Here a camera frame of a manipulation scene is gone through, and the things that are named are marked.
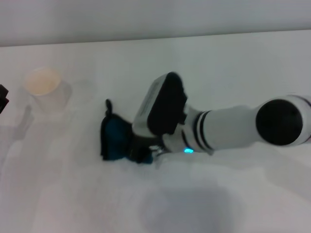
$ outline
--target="black object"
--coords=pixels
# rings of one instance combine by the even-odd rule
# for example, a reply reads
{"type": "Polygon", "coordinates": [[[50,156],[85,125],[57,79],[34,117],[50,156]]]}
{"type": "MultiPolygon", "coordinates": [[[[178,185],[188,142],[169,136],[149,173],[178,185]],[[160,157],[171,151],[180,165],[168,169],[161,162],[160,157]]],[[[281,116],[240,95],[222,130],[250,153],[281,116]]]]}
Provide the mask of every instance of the black object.
{"type": "Polygon", "coordinates": [[[272,100],[264,104],[256,116],[256,127],[267,142],[284,146],[300,135],[303,122],[300,111],[286,100],[272,100]]]}
{"type": "Polygon", "coordinates": [[[173,134],[178,123],[185,123],[186,101],[181,78],[174,72],[168,73],[148,116],[149,130],[157,136],[173,134]]]}
{"type": "Polygon", "coordinates": [[[0,114],[4,110],[7,103],[9,102],[9,100],[6,98],[8,93],[9,91],[3,85],[0,84],[0,114]]]}
{"type": "Polygon", "coordinates": [[[139,138],[133,134],[132,124],[112,113],[112,103],[106,100],[105,118],[101,125],[101,156],[112,161],[127,158],[136,163],[153,162],[150,145],[157,139],[139,138]]]}

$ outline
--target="cup rim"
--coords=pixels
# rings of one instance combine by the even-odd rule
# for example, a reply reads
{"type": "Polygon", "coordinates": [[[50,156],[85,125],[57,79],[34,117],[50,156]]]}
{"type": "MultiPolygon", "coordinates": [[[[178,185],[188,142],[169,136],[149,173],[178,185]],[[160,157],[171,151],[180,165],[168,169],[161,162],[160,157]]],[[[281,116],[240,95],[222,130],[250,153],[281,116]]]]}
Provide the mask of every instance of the cup rim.
{"type": "Polygon", "coordinates": [[[28,73],[25,75],[25,77],[24,77],[23,87],[24,87],[24,89],[25,89],[30,95],[32,95],[32,96],[45,96],[45,95],[48,95],[48,94],[52,93],[53,91],[55,91],[55,90],[59,87],[59,85],[60,85],[60,83],[61,83],[61,81],[62,81],[60,75],[58,74],[57,83],[56,83],[55,87],[54,87],[52,90],[50,90],[50,91],[47,92],[47,93],[40,93],[40,94],[31,93],[31,92],[27,89],[27,87],[26,87],[27,78],[30,77],[31,75],[35,74],[36,72],[38,72],[38,71],[40,71],[40,70],[43,70],[43,69],[49,69],[49,70],[51,70],[51,71],[53,71],[53,72],[55,72],[55,73],[58,74],[58,72],[57,72],[56,70],[54,70],[54,69],[52,69],[52,68],[50,68],[50,67],[39,67],[39,68],[36,68],[36,69],[34,69],[34,70],[28,72],[28,73]]]}

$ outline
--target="white table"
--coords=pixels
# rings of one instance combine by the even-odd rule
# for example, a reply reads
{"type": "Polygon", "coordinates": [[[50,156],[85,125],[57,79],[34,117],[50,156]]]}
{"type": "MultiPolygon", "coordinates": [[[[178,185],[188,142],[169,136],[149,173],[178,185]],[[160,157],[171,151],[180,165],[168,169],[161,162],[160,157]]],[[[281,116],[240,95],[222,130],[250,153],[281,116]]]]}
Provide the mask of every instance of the white table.
{"type": "Polygon", "coordinates": [[[310,95],[311,31],[1,48],[0,232],[309,233],[311,145],[101,160],[104,100],[133,120],[169,71],[202,110],[310,95]],[[21,88],[42,66],[71,89],[61,114],[43,116],[21,88]]]}

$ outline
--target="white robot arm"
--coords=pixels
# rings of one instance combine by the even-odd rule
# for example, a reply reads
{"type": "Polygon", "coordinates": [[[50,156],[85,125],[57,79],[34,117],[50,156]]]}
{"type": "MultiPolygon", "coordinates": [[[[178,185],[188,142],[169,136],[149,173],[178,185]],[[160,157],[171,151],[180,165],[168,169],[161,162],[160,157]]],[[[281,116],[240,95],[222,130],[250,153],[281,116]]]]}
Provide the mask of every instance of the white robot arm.
{"type": "Polygon", "coordinates": [[[256,141],[276,146],[311,141],[310,97],[291,95],[256,108],[209,111],[195,110],[186,101],[178,74],[171,72],[156,79],[133,122],[137,140],[167,152],[211,155],[215,150],[246,147],[256,141]]]}

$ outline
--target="paper cup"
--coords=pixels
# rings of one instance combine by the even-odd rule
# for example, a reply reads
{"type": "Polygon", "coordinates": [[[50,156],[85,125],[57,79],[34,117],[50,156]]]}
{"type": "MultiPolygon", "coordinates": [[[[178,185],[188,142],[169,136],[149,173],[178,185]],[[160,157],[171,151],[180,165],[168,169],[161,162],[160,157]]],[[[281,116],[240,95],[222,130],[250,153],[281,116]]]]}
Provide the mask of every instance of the paper cup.
{"type": "Polygon", "coordinates": [[[38,68],[26,75],[24,88],[45,113],[59,112],[66,105],[60,75],[51,68],[38,68]]]}

